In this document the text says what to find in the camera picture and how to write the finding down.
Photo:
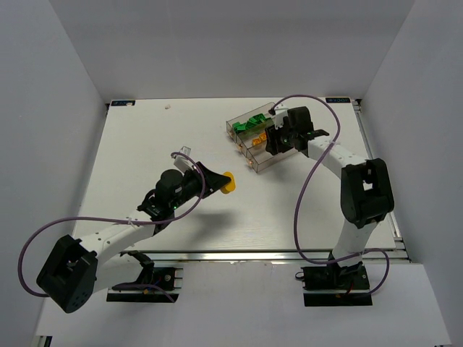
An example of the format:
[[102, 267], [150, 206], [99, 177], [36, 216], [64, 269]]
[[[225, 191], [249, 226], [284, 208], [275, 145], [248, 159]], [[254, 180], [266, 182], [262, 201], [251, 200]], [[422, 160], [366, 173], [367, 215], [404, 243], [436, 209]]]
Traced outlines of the yellow round lego piece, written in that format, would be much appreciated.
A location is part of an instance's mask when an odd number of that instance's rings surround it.
[[234, 175], [229, 171], [224, 172], [223, 175], [229, 178], [229, 182], [221, 188], [221, 192], [223, 194], [229, 194], [236, 189]]

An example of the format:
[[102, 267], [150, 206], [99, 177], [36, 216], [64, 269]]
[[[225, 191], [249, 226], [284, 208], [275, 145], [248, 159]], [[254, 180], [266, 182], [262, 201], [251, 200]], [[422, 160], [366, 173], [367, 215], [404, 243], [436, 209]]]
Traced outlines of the green lego upside-down rectangular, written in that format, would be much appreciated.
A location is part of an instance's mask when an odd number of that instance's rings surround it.
[[266, 117], [264, 116], [263, 113], [259, 113], [249, 118], [249, 122], [252, 124], [262, 124], [265, 121], [266, 121]]

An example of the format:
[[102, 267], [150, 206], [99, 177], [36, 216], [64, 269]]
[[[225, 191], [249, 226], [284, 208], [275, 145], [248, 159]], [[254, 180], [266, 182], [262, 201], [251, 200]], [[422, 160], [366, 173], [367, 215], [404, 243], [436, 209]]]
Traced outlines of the green 2x4 lego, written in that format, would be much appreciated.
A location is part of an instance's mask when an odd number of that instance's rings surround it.
[[243, 123], [236, 122], [232, 124], [232, 128], [234, 130], [235, 134], [239, 134], [241, 132], [244, 132], [250, 128], [254, 127], [254, 124], [252, 122], [246, 121]]

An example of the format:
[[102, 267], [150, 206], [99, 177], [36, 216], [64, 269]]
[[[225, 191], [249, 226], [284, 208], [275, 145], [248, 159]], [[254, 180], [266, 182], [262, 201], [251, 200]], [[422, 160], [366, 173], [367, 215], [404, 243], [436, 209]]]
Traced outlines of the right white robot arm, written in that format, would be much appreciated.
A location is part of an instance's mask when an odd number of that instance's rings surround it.
[[315, 129], [305, 106], [274, 106], [269, 113], [273, 124], [265, 130], [268, 153], [277, 155], [295, 149], [315, 161], [309, 179], [319, 166], [339, 179], [344, 224], [325, 264], [333, 265], [342, 275], [358, 271], [373, 230], [394, 209], [386, 162], [356, 155], [327, 131]]

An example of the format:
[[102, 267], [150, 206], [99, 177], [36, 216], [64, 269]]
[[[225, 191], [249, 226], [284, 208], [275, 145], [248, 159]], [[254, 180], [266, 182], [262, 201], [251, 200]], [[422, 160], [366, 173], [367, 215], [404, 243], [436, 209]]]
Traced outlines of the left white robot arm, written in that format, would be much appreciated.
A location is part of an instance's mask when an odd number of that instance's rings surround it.
[[184, 171], [169, 169], [161, 174], [137, 209], [122, 223], [80, 239], [61, 237], [37, 277], [38, 286], [66, 313], [82, 307], [92, 294], [106, 288], [116, 291], [152, 290], [173, 301], [170, 286], [147, 255], [133, 246], [164, 230], [176, 210], [198, 197], [206, 198], [235, 189], [230, 172], [215, 173], [202, 163]]

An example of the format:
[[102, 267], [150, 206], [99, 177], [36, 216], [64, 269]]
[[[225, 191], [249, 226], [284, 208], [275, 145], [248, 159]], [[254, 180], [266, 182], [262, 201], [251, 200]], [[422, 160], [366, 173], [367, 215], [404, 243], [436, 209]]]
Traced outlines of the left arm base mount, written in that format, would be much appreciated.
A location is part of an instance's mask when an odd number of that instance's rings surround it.
[[107, 289], [108, 302], [174, 303], [183, 269], [173, 262], [156, 264], [148, 255], [121, 252], [100, 266], [94, 290]]

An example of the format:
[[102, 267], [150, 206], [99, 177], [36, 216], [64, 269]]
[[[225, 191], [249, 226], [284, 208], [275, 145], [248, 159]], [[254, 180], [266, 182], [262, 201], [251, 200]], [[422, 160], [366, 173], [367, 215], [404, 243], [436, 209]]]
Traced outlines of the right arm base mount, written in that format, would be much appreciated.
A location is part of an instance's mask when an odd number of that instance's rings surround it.
[[362, 262], [347, 271], [337, 264], [302, 267], [295, 279], [302, 283], [306, 307], [373, 305], [368, 274]]

